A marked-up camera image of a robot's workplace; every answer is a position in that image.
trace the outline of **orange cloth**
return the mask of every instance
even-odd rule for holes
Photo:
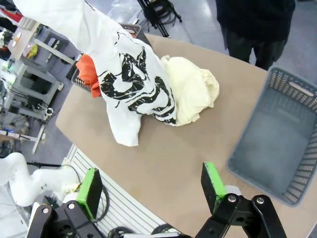
[[[93,98],[101,96],[95,65],[90,56],[83,55],[76,66],[79,70],[78,77],[85,82],[85,85],[90,86]]]

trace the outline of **white t-shirt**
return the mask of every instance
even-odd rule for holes
[[[95,64],[116,141],[138,145],[142,114],[176,124],[168,76],[152,48],[84,0],[14,0],[26,17],[66,36]]]

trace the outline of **black jacket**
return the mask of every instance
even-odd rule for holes
[[[217,20],[229,31],[264,42],[288,38],[295,0],[216,0]]]

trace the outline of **black pants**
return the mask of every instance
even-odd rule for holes
[[[257,58],[256,66],[268,70],[277,61],[284,50],[287,39],[277,42],[261,42],[248,40],[238,36],[236,33],[221,27],[225,48],[229,50],[229,55],[239,60],[249,62],[252,49]]]

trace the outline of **crumpled clothing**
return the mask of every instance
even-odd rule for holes
[[[200,69],[183,57],[164,56],[161,62],[177,105],[177,126],[195,122],[203,109],[213,108],[219,95],[219,83],[209,70]]]
[[[101,96],[95,65],[89,55],[83,54],[83,56],[76,63],[76,66],[79,70],[78,77],[84,81],[84,85],[90,87],[93,98]]]
[[[176,125],[168,76],[149,45],[134,39],[84,0],[14,3],[24,16],[64,35],[93,59],[111,131],[118,143],[138,145],[142,114]]]

